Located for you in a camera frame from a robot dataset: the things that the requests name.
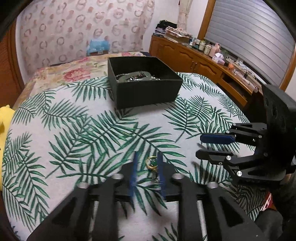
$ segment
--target yellow stuffed toy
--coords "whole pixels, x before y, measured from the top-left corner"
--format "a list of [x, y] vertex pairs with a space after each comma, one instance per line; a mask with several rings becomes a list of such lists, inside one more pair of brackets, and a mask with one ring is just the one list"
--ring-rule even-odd
[[7, 106], [0, 108], [0, 191], [2, 190], [2, 158], [5, 146], [5, 140], [12, 120], [14, 110]]

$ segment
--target bedspread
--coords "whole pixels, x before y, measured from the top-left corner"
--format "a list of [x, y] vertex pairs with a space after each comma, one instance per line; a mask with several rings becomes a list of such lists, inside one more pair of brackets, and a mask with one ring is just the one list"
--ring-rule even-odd
[[38, 69], [33, 77], [29, 79], [21, 95], [14, 104], [13, 109], [16, 110], [24, 100], [43, 91], [54, 89], [67, 83], [107, 76], [108, 58], [121, 56], [144, 55], [140, 52], [104, 54], [100, 56], [85, 57], [81, 60], [58, 66]]
[[[216, 181], [254, 220], [265, 190], [234, 186], [222, 167], [199, 160], [206, 148], [199, 135], [248, 122], [219, 87], [198, 74], [179, 73], [183, 84], [175, 102], [117, 110], [108, 77], [67, 83], [30, 97], [17, 109], [3, 158], [5, 208], [21, 240], [79, 182], [102, 182], [139, 152], [134, 210], [118, 204], [120, 240], [176, 240], [178, 208], [164, 202], [148, 176], [145, 159], [162, 151], [164, 161], [192, 181]], [[239, 143], [210, 144], [238, 156], [254, 148]]]

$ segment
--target silver bolt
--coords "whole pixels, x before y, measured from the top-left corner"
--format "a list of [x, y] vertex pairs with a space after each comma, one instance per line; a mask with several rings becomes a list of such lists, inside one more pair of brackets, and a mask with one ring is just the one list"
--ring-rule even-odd
[[77, 187], [79, 187], [81, 189], [87, 189], [89, 187], [89, 184], [85, 183], [85, 182], [80, 182], [77, 184]]
[[172, 175], [173, 179], [183, 179], [184, 175], [182, 175], [181, 173], [175, 173]]
[[115, 173], [115, 174], [112, 175], [112, 178], [115, 179], [115, 180], [121, 180], [121, 179], [123, 179], [123, 174]]
[[217, 188], [219, 185], [216, 182], [210, 182], [207, 184], [208, 188], [214, 189]]

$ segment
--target window blind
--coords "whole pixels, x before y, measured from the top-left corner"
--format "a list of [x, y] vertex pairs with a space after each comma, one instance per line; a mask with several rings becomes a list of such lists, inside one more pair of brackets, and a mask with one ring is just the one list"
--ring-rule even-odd
[[205, 39], [218, 42], [277, 86], [295, 45], [282, 20], [262, 0], [216, 0]]

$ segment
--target cabinet door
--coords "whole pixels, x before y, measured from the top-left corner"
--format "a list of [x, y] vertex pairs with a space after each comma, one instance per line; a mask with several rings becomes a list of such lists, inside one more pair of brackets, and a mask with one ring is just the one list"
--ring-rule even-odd
[[158, 58], [175, 71], [177, 61], [177, 45], [170, 41], [162, 41], [158, 51]]
[[151, 43], [150, 43], [150, 49], [149, 49], [149, 53], [151, 56], [153, 56], [153, 57], [158, 56], [158, 52], [160, 49], [160, 43], [161, 43], [161, 40], [152, 37]]
[[179, 48], [178, 56], [175, 57], [175, 71], [176, 72], [185, 72], [192, 73], [193, 67], [195, 66], [196, 56], [191, 51]]
[[216, 84], [221, 77], [222, 70], [215, 67], [211, 62], [198, 58], [194, 73], [201, 74]]

